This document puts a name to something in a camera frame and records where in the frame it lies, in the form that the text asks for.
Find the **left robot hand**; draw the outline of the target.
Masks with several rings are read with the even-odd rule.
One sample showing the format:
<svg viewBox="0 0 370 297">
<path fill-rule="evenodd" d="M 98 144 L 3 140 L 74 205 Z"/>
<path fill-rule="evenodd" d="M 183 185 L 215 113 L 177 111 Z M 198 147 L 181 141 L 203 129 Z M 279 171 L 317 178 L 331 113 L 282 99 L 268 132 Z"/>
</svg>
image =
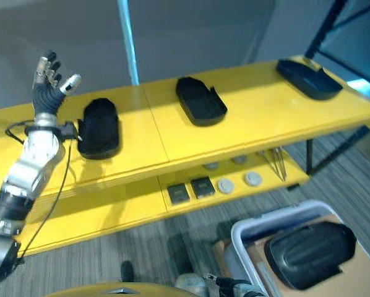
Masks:
<svg viewBox="0 0 370 297">
<path fill-rule="evenodd" d="M 54 116 L 64 99 L 81 83 L 80 74 L 73 74 L 63 80 L 59 73 L 61 62 L 54 51 L 47 51 L 37 63 L 34 72 L 31 100 L 35 115 L 48 113 Z"/>
</svg>

